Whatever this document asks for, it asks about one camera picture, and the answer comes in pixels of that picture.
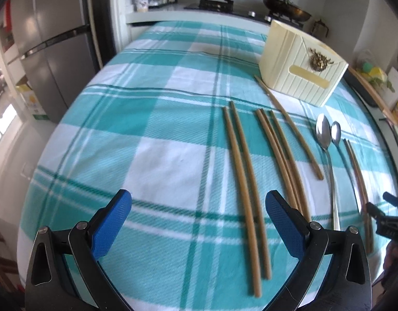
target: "blue gripper pad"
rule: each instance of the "blue gripper pad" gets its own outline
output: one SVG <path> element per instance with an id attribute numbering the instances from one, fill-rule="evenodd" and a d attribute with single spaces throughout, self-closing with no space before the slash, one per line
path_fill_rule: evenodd
<path id="1" fill-rule="evenodd" d="M 131 210 L 132 199 L 128 191 L 120 189 L 112 200 L 115 200 L 114 205 L 105 208 L 109 209 L 109 212 L 92 237 L 91 251 L 96 261 L 110 251 Z"/>
<path id="2" fill-rule="evenodd" d="M 277 191 L 267 193 L 265 208 L 290 255 L 302 260 L 309 236 L 305 219 Z"/>
<path id="3" fill-rule="evenodd" d="M 398 198 L 396 196 L 392 195 L 389 192 L 384 192 L 383 193 L 383 200 L 385 200 L 386 202 L 390 203 L 394 207 L 398 206 Z"/>

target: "gas burner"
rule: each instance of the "gas burner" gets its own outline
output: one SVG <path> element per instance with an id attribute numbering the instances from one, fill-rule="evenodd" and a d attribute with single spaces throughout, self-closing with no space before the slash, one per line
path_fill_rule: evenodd
<path id="1" fill-rule="evenodd" d="M 232 0 L 200 0 L 199 9 L 218 11 L 221 13 L 233 12 L 233 1 Z"/>
<path id="2" fill-rule="evenodd" d="M 279 14 L 279 13 L 273 13 L 271 11 L 269 12 L 268 16 L 265 16 L 265 20 L 269 23 L 271 23 L 272 20 L 277 20 L 277 21 L 283 22 L 285 24 L 288 24 L 290 26 L 293 26 L 295 28 L 298 28 L 300 30 L 302 30 L 303 26 L 304 26 L 303 23 L 293 20 L 293 19 L 289 18 L 288 16 L 285 16 L 285 15 Z"/>

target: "gold ornament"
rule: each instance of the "gold ornament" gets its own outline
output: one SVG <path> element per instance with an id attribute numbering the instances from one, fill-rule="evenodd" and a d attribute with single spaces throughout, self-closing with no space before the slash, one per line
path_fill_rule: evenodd
<path id="1" fill-rule="evenodd" d="M 310 57 L 310 66 L 314 71 L 322 72 L 326 70 L 329 64 L 334 64 L 331 59 L 318 53 L 315 49 L 310 48 L 310 52 L 312 53 Z"/>

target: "stove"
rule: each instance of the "stove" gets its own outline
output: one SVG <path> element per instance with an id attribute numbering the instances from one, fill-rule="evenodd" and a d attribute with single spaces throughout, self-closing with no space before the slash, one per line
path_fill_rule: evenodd
<path id="1" fill-rule="evenodd" d="M 232 0 L 200 0 L 199 9 L 232 14 L 233 13 L 233 1 Z"/>
<path id="2" fill-rule="evenodd" d="M 217 13 L 231 14 L 234 16 L 240 16 L 243 18 L 248 18 L 258 22 L 263 22 L 265 24 L 271 24 L 272 20 L 278 20 L 292 27 L 302 30 L 304 24 L 290 19 L 285 15 L 278 13 L 272 13 L 271 11 L 266 15 L 256 13 L 254 11 L 248 11 L 246 9 L 241 9 L 233 4 L 232 0 L 200 0 L 199 3 L 190 4 L 184 9 L 192 10 L 206 10 L 214 11 Z"/>
<path id="3" fill-rule="evenodd" d="M 304 23 L 302 23 L 302 22 L 298 22 L 296 20 L 289 18 L 288 16 L 285 16 L 285 15 L 282 15 L 279 13 L 273 13 L 271 11 L 268 13 L 267 16 L 264 17 L 264 20 L 269 22 L 269 24 L 271 24 L 272 20 L 277 20 L 277 21 L 288 24 L 289 26 L 295 27 L 300 30 L 302 30 L 304 27 Z"/>

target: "refrigerator door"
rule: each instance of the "refrigerator door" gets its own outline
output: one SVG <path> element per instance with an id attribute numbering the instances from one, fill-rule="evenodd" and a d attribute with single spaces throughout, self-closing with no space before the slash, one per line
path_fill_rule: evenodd
<path id="1" fill-rule="evenodd" d="M 71 106 L 96 73 L 90 34 L 84 33 L 46 49 L 45 55 L 67 106 Z"/>
<path id="2" fill-rule="evenodd" d="M 86 0 L 36 0 L 42 41 L 87 24 Z"/>
<path id="3" fill-rule="evenodd" d="M 52 76 L 44 51 L 38 51 L 22 60 L 27 79 L 49 119 L 59 123 L 67 106 Z"/>
<path id="4" fill-rule="evenodd" d="M 10 0 L 13 36 L 23 54 L 42 42 L 34 17 L 33 0 Z"/>

